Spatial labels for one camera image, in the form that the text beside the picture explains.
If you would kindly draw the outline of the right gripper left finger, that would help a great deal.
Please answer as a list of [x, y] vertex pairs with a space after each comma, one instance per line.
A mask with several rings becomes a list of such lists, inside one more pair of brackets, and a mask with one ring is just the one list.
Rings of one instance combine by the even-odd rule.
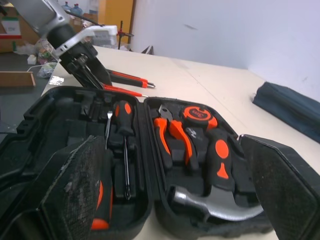
[[106, 159], [102, 136], [58, 150], [19, 205], [16, 239], [89, 239]]

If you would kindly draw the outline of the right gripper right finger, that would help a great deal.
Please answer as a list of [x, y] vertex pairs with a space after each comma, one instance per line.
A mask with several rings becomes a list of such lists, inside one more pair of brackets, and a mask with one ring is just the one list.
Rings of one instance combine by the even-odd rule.
[[290, 146], [243, 134], [257, 198], [280, 240], [320, 238], [320, 176]]

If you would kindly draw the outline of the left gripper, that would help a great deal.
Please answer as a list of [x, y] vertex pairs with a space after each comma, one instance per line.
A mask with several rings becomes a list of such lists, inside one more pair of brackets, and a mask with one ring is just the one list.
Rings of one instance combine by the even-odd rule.
[[[76, 44], [70, 50], [62, 54], [59, 59], [62, 67], [84, 87], [89, 89], [103, 89], [103, 85], [111, 86], [112, 81], [109, 72], [97, 58], [98, 52], [92, 44]], [[86, 56], [87, 67], [76, 62]]]

